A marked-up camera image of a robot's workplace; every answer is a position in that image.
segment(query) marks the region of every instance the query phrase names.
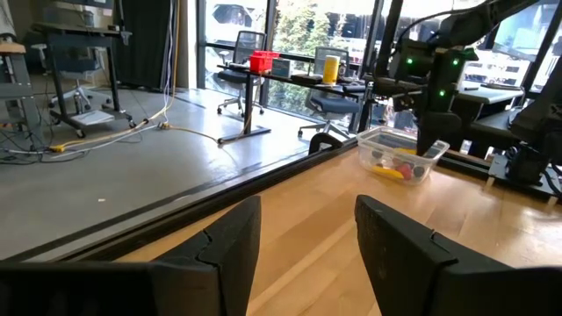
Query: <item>yellow cup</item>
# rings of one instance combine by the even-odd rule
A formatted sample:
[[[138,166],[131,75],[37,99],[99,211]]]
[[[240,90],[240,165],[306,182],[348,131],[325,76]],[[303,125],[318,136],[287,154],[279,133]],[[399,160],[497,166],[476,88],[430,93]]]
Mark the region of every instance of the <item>yellow cup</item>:
[[[328,55],[324,61],[324,76],[322,83],[335,85],[337,82],[338,68],[340,67],[340,57]]]

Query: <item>office chair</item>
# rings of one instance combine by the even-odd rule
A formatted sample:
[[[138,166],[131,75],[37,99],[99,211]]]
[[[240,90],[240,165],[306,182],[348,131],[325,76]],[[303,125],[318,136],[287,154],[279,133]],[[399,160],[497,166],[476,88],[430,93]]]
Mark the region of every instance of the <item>office chair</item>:
[[[94,26],[93,14],[89,11],[80,12],[48,6],[44,9],[43,13],[43,18],[48,23]],[[33,46],[33,48],[40,51],[41,63],[46,65],[44,50],[47,49],[47,46],[39,44]],[[54,58],[62,76],[76,82],[74,89],[64,93],[64,99],[74,98],[78,112],[83,112],[83,103],[85,104],[84,109],[86,111],[90,110],[90,100],[93,97],[102,98],[107,104],[112,102],[112,98],[106,94],[87,90],[80,84],[80,80],[93,78],[98,70],[105,69],[104,58],[101,52],[102,49],[100,48],[56,48]],[[52,97],[48,106],[54,108],[58,102],[57,96]]]
[[[333,47],[316,47],[316,54],[314,57],[314,74],[324,75],[324,62],[326,56],[339,56],[342,61],[345,61],[347,66],[345,75],[349,75],[349,52],[340,48]],[[310,90],[306,96],[306,107],[313,110],[314,113],[320,114],[326,123],[315,124],[312,126],[302,126],[299,129],[299,137],[302,137],[303,129],[315,129],[317,132],[322,130],[324,133],[334,132],[349,139],[349,135],[332,124],[332,120],[343,119],[350,113],[359,113],[361,110],[357,102],[340,97],[337,95],[330,96],[330,93]]]
[[[265,34],[261,32],[251,32],[251,31],[239,31],[238,38],[236,39],[236,47],[234,48],[234,57],[232,59],[233,63],[244,64],[249,60],[256,50],[265,50]],[[225,54],[220,54],[222,57],[223,64],[227,64],[225,60]],[[222,108],[226,108],[229,104],[238,104],[238,110],[243,109],[244,104],[244,90],[246,89],[246,75],[234,72],[230,69],[225,69],[219,72],[219,78],[224,80],[230,87],[238,90],[238,97],[225,100],[225,103],[220,104],[217,107],[217,113],[222,113]],[[262,78],[256,78],[254,84],[263,83]],[[263,107],[258,104],[254,106],[260,108],[260,114],[263,114]]]

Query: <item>concrete floor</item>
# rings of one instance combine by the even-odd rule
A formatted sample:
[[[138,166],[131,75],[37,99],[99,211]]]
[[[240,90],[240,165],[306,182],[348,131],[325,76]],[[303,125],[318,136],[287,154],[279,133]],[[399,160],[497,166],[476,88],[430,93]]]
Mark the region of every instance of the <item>concrete floor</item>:
[[[241,131],[238,113],[216,113],[216,104],[224,95],[189,90],[178,97],[189,102],[176,99],[168,111],[173,126],[215,138]],[[36,98],[48,120],[45,98]],[[119,99],[137,122],[159,111],[163,104],[163,95],[141,90],[121,90]],[[94,107],[101,102],[94,100]],[[65,244],[64,251],[72,251],[138,225],[149,219],[152,211],[168,212],[306,155],[314,131],[307,131],[303,139],[297,137],[297,131],[311,122],[270,110],[264,115],[255,111],[254,118],[257,125],[271,128],[272,133],[217,147],[196,134],[153,129],[126,140],[132,143],[112,144],[72,162],[0,166],[0,259],[36,256]],[[121,120],[84,131],[91,139],[126,128],[127,122]],[[53,126],[53,132],[54,144],[76,140],[74,130],[64,124]],[[175,201],[151,205],[174,195]],[[129,219],[126,214],[134,210],[137,218]],[[25,251],[26,255],[13,257]]]

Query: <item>black desk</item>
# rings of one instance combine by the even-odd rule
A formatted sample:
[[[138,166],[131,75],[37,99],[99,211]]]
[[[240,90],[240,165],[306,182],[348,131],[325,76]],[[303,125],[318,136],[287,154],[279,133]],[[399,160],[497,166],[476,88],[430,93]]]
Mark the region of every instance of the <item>black desk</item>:
[[[125,114],[119,106],[119,94],[117,91],[117,76],[115,74],[115,64],[113,63],[112,44],[114,39],[121,40],[121,33],[117,31],[96,28],[83,27],[76,25],[59,25],[52,23],[35,23],[32,29],[39,32],[45,38],[47,44],[47,58],[51,73],[53,74],[54,88],[56,96],[59,99],[60,113],[51,110],[50,115],[76,129],[78,136],[83,138],[85,134],[81,130],[81,125],[71,119],[72,115],[68,115],[64,100],[64,92],[62,91],[60,72],[56,65],[54,56],[54,47],[105,47],[107,50],[107,59],[109,66],[109,77],[112,86],[113,107],[103,105],[102,111],[105,111],[115,119],[127,119],[129,125],[134,127],[133,118]]]
[[[242,139],[242,138],[248,138],[248,137],[251,137],[251,136],[256,136],[256,135],[259,135],[259,134],[271,132],[271,130],[269,128],[259,128],[259,129],[256,129],[256,130],[252,130],[252,104],[254,103],[254,101],[252,99],[252,95],[253,95],[253,92],[254,92],[254,80],[253,80],[252,77],[261,77],[261,78],[265,78],[265,79],[277,80],[277,81],[282,82],[282,83],[295,84],[295,85],[298,85],[300,87],[324,91],[324,92],[332,93],[332,94],[342,96],[342,97],[353,97],[356,100],[358,100],[360,98],[360,96],[358,94],[353,94],[353,93],[350,93],[350,92],[345,92],[343,90],[330,88],[330,87],[327,87],[325,85],[295,82],[291,78],[285,78],[285,77],[281,77],[281,76],[277,76],[277,75],[259,74],[259,73],[256,73],[256,72],[249,71],[249,69],[246,69],[246,68],[230,68],[230,67],[227,67],[227,66],[224,66],[224,65],[218,65],[218,67],[223,68],[223,69],[229,69],[229,70],[235,71],[237,73],[241,73],[241,74],[246,75],[246,102],[244,104],[244,112],[246,113],[246,115],[244,115],[244,126],[245,126],[244,132],[243,132],[242,135],[236,134],[236,135],[231,135],[231,136],[227,136],[227,137],[222,137],[222,138],[219,139],[219,143],[234,141],[234,140],[238,140],[238,139]]]
[[[465,90],[465,87],[479,87],[477,90]],[[471,137],[472,123],[505,111],[514,98],[521,97],[523,92],[518,90],[497,90],[481,87],[480,83],[463,82],[459,93],[453,101],[451,111],[455,112],[463,122],[462,129],[443,137],[450,144],[450,149],[459,151],[464,140],[472,140],[469,155],[479,158],[486,157],[488,145],[480,143]]]

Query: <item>wooden tabletop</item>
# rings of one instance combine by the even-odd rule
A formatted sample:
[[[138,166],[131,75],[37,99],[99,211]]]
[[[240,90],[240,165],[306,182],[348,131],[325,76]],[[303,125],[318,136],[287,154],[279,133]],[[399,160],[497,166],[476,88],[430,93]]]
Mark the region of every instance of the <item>wooden tabletop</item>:
[[[419,186],[374,176],[351,150],[263,191],[262,239],[248,315],[380,315],[357,245],[354,206],[372,196],[514,267],[562,265],[562,213],[501,187],[437,169]],[[225,211],[121,258],[145,262]]]
[[[18,43],[1,43],[0,54],[25,54],[25,46]]]

